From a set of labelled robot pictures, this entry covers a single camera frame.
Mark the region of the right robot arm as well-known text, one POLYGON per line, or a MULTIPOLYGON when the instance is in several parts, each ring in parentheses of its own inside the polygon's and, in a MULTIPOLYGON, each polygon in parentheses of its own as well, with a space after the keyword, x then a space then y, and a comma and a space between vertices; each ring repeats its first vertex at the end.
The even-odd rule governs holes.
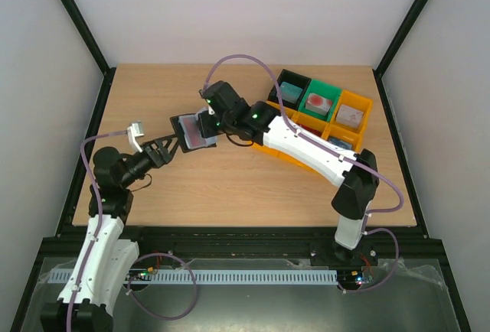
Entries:
POLYGON ((338 188, 332 207, 338 213, 334 255, 351 264, 361 254, 359 242, 379 179, 377 162, 368 150, 361 153, 339 148, 301 126, 264 101, 252 106, 227 82, 218 81, 200 90, 208 105, 198 116, 205 138, 235 135, 243 141, 277 150, 313 169, 338 188))

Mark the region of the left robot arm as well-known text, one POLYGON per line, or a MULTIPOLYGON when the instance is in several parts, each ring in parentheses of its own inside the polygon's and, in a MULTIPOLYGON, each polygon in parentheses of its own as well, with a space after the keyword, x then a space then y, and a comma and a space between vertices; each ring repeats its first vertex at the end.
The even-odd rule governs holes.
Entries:
POLYGON ((133 193, 130 186, 170 163, 178 150, 176 135, 138 144, 134 154, 106 146, 88 162, 90 203, 87 232, 66 285, 53 303, 41 309, 44 331, 111 331, 119 290, 139 257, 137 242, 121 239, 133 193))

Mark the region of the black leather card holder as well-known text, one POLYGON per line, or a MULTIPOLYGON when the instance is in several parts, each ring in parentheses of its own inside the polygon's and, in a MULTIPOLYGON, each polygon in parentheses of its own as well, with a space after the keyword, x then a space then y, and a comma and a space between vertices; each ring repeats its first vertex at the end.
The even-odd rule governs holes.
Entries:
POLYGON ((217 146, 217 138, 204 138, 198 126, 198 117, 206 108, 193 114, 184 114, 170 118, 172 128, 177 135, 178 142, 183 153, 189 153, 202 148, 214 148, 217 146))

